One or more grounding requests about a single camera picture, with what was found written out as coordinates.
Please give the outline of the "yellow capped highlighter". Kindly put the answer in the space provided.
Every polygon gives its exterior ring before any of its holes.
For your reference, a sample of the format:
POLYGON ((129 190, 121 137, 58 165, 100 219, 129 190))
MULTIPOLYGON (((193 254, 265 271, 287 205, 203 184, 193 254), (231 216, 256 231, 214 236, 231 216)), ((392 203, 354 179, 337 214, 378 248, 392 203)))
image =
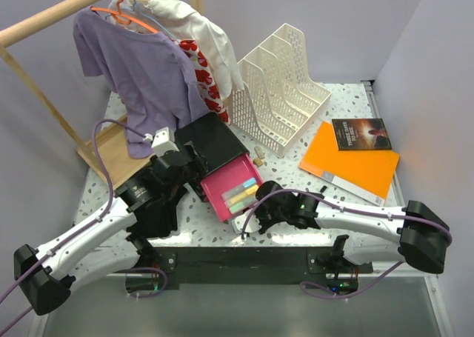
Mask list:
POLYGON ((239 194, 233 196, 232 198, 229 198, 225 201, 225 204, 230 207, 240 201, 245 200, 247 197, 250 197, 255 194, 255 192, 258 190, 258 185, 253 185, 252 187, 247 188, 246 190, 240 192, 239 194))

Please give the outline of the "black drawer cabinet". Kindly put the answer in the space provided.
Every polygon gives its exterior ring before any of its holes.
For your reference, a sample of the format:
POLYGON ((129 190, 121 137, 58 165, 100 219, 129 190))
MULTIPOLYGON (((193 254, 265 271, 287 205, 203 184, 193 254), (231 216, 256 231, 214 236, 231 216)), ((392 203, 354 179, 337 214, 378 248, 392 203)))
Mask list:
POLYGON ((208 113, 174 134, 175 144, 196 172, 190 186, 201 201, 208 201, 201 181, 239 156, 248 154, 232 130, 215 113, 208 113))

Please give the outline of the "yellow eraser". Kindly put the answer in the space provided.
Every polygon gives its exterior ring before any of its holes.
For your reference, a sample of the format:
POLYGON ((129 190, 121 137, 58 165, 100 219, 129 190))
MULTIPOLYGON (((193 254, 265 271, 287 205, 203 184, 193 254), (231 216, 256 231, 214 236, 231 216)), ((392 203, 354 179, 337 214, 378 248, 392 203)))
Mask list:
POLYGON ((255 158, 253 160, 253 163, 254 165, 256 165, 257 167, 260 167, 262 164, 263 164, 263 161, 260 159, 260 158, 255 158))

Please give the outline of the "pink top drawer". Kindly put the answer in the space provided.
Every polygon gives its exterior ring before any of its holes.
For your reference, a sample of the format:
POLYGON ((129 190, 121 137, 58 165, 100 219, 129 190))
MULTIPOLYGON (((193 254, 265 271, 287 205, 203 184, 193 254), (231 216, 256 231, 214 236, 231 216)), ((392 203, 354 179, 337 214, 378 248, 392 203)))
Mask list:
POLYGON ((226 207, 222 195, 252 178, 257 185, 263 183, 262 177, 249 155, 243 154, 201 181, 204 194, 216 212, 219 221, 227 221, 233 217, 226 207))

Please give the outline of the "grey worn eraser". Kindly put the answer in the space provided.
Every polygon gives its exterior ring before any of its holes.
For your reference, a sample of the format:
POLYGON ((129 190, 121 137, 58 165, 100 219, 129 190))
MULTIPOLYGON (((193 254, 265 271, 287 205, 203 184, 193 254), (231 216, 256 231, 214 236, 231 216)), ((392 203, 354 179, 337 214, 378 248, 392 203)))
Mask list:
POLYGON ((260 158, 260 159, 264 159, 265 158, 265 153, 264 151, 259 147, 259 146, 255 146, 254 147, 254 150, 256 152, 256 155, 260 158))

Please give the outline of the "green capped highlighter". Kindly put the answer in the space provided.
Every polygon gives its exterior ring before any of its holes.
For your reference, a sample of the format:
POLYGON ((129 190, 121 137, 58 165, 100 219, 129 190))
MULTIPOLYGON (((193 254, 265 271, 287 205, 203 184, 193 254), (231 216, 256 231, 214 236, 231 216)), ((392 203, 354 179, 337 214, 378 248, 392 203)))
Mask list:
POLYGON ((254 196, 251 196, 249 198, 246 198, 245 200, 239 201, 235 204, 233 204, 230 208, 229 211, 231 214, 236 214, 242 210, 244 210, 247 207, 250 207, 251 205, 255 204, 257 202, 257 199, 254 196))

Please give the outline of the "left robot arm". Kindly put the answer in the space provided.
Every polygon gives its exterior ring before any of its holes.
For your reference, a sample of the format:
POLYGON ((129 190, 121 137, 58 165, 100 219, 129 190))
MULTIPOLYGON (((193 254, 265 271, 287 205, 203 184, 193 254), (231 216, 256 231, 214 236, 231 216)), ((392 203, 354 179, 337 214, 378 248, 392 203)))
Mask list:
POLYGON ((178 229, 176 207, 187 193, 186 183, 208 172, 208 160, 191 141, 149 164, 118 187, 111 199, 60 237, 14 253, 14 276, 36 314, 46 315, 69 298, 79 276, 72 269, 101 243, 120 231, 134 248, 127 263, 137 272, 153 265, 147 238, 166 238, 178 229))

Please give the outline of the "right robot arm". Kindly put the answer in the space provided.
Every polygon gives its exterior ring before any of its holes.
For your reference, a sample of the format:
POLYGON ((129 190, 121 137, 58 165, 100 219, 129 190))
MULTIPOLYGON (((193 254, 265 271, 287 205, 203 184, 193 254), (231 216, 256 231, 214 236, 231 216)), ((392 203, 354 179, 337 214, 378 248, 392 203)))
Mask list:
POLYGON ((374 261, 406 263, 423 273, 444 272, 449 226, 427 205, 410 200, 405 206, 375 207, 329 198, 321 193, 284 189, 266 181, 246 220, 255 218, 260 231, 284 222, 300 230, 345 230, 336 239, 327 262, 340 273, 374 261))

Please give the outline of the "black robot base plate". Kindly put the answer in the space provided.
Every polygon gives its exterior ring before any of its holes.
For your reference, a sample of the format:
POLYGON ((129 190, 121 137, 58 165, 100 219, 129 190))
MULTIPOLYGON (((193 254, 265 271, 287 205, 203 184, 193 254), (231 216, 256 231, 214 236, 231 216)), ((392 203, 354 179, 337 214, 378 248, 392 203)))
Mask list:
POLYGON ((126 275, 128 293, 151 296, 182 284, 275 284, 303 281, 353 292, 358 274, 373 265, 344 266, 331 261, 334 247, 155 247, 126 275))

